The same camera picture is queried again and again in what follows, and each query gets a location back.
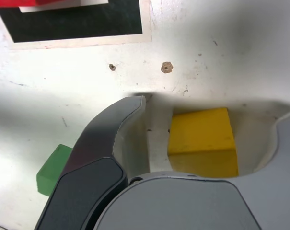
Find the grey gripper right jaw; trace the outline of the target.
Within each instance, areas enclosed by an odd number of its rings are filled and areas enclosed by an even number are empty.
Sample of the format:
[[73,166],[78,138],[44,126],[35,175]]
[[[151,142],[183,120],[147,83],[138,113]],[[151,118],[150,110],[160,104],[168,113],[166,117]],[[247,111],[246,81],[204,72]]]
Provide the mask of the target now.
[[290,114],[274,125],[270,161],[245,176],[148,177],[121,192],[97,230],[290,230]]

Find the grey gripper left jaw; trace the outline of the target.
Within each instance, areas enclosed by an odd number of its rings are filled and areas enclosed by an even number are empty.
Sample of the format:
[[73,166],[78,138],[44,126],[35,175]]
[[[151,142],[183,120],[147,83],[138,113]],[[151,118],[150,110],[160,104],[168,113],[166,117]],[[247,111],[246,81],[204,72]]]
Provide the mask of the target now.
[[83,130],[36,225],[38,230],[92,230],[106,206],[150,171],[146,98],[126,97]]

